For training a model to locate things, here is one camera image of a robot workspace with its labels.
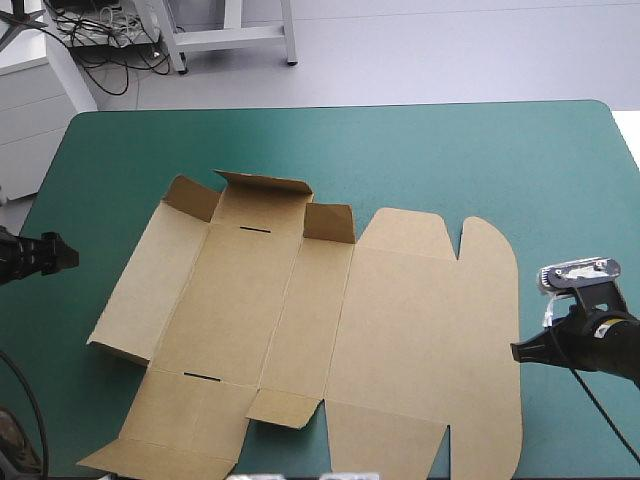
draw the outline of floor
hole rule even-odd
[[[640,0],[294,0],[300,63],[284,48],[194,53],[189,73],[132,74],[125,95],[89,83],[101,110],[309,107],[592,98],[640,110]],[[280,17],[245,0],[245,25]],[[221,1],[172,0],[185,30],[213,28]],[[95,71],[110,89],[120,68]],[[638,114],[625,136],[640,145]],[[29,199],[0,208],[17,232]]]

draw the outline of box flap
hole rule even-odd
[[[381,208],[367,225],[358,246],[456,259],[444,220],[435,213]]]
[[[319,403],[315,398],[262,389],[251,404],[247,418],[300,429],[313,416]]]
[[[378,472],[389,480],[424,480],[447,426],[326,401],[334,472]]]
[[[225,188],[212,223],[300,238],[309,193],[231,183]]]
[[[149,370],[120,438],[235,462],[255,396],[253,387]]]
[[[351,205],[308,203],[304,217],[305,238],[356,243]]]
[[[211,220],[219,199],[220,192],[200,185],[184,175],[178,175],[173,180],[164,196],[167,205],[204,222]]]
[[[87,343],[146,365],[187,283],[207,226],[160,203]]]
[[[230,184],[244,184],[252,187],[279,188],[282,190],[291,190],[293,192],[312,194],[311,187],[303,180],[293,180],[290,178],[268,177],[264,175],[250,175],[247,173],[226,172],[224,170],[215,170],[215,172],[224,177]]]
[[[234,462],[136,440],[117,439],[80,460],[78,465],[129,478],[211,480],[225,478]]]
[[[385,210],[384,224],[374,218],[375,229],[411,216],[437,253],[387,228],[375,242],[363,236],[353,254],[325,398],[450,424],[452,478],[511,478],[522,420],[520,370],[507,348],[519,337],[509,243],[486,221],[468,218],[457,261],[437,217]],[[397,230],[411,231],[409,223]],[[396,241],[385,244],[383,232]],[[364,437],[361,448],[369,443]]]

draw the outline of white object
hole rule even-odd
[[[282,7],[282,25],[265,27],[242,27],[243,0],[225,0],[224,24],[221,30],[202,30],[198,32],[177,32],[173,16],[166,0],[151,0],[158,18],[173,68],[186,72],[187,52],[205,50],[223,50],[230,48],[254,47],[259,45],[284,43],[289,65],[298,63],[293,31],[291,0],[280,0]]]
[[[27,0],[26,11],[40,10]],[[10,8],[0,0],[0,9]],[[15,200],[36,193],[67,125],[96,110],[69,52],[38,30],[20,33],[0,51],[0,189]]]
[[[633,159],[640,168],[640,111],[611,112]]]
[[[549,293],[549,303],[547,303],[547,308],[544,312],[544,318],[542,320],[542,326],[544,328],[553,326],[553,306],[556,303],[556,300],[564,300],[567,298],[572,298],[572,296],[558,295],[557,293]]]

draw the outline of desk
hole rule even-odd
[[[97,145],[96,132],[113,141]],[[61,232],[81,266],[0,289],[0,344],[41,398],[53,474],[87,473],[75,461],[116,437],[143,370],[84,342],[172,177],[222,188],[213,168],[304,178],[318,202],[352,204],[359,233],[383,206],[441,214],[454,243],[465,217],[486,218],[518,258],[523,339],[540,330],[546,304],[536,271],[554,261],[613,256],[640,311],[640,173],[601,103],[82,114],[23,228]],[[0,375],[2,401],[35,439],[27,402]],[[633,384],[585,378],[640,446]],[[568,371],[522,366],[522,405],[518,477],[638,474]],[[239,465],[317,474],[327,452],[320,409],[300,432],[252,424]],[[442,463],[433,473],[447,474]]]

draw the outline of flattened cardboard box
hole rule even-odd
[[[118,439],[80,463],[224,478],[249,419],[306,425],[325,400],[334,471],[424,480],[447,425],[452,478],[508,479],[522,439],[517,267],[468,218],[351,207],[298,180],[178,177],[89,338],[148,369]]]

